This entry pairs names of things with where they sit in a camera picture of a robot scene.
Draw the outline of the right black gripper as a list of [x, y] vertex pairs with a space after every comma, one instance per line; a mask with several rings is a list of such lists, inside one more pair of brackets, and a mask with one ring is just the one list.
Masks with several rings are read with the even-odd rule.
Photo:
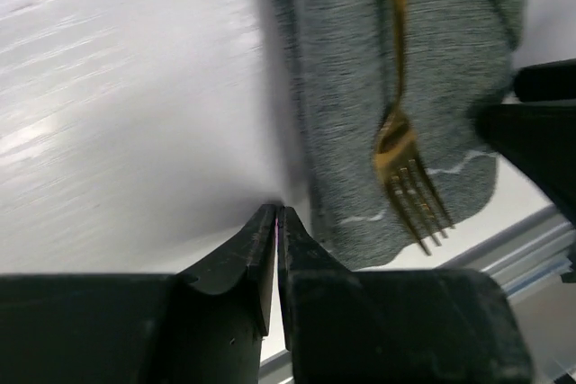
[[520, 69], [518, 103], [480, 109], [475, 128], [553, 202], [575, 220], [575, 60]]

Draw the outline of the gold fork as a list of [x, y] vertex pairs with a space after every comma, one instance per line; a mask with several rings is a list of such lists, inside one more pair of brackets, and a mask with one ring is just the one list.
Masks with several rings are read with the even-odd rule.
[[425, 255], [431, 255], [425, 243], [431, 238], [436, 246], [439, 237], [454, 222], [437, 188], [426, 172], [420, 157], [417, 133], [402, 109], [406, 93], [406, 19], [408, 0], [390, 0], [396, 70], [395, 95], [376, 136], [373, 164], [383, 190], [401, 222]]

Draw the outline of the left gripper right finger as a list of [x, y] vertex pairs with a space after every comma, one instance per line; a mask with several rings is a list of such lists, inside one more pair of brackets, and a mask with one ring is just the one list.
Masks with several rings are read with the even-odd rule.
[[298, 383], [528, 383], [533, 363], [501, 287], [469, 269], [353, 272], [278, 220], [278, 283]]

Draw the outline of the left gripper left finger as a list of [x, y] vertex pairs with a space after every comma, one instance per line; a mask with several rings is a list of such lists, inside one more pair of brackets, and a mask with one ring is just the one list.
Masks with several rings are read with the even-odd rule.
[[4, 383], [255, 383], [276, 208], [176, 274], [5, 275]]

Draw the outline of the grey cloth napkin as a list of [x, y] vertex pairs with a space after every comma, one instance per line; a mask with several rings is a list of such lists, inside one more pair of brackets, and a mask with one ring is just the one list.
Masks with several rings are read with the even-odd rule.
[[[408, 0], [403, 107], [427, 173], [455, 222], [478, 213], [496, 155], [474, 130], [511, 82], [525, 0]], [[314, 238], [343, 265], [384, 265], [411, 243], [374, 172], [394, 96], [388, 0], [272, 0], [304, 150]]]

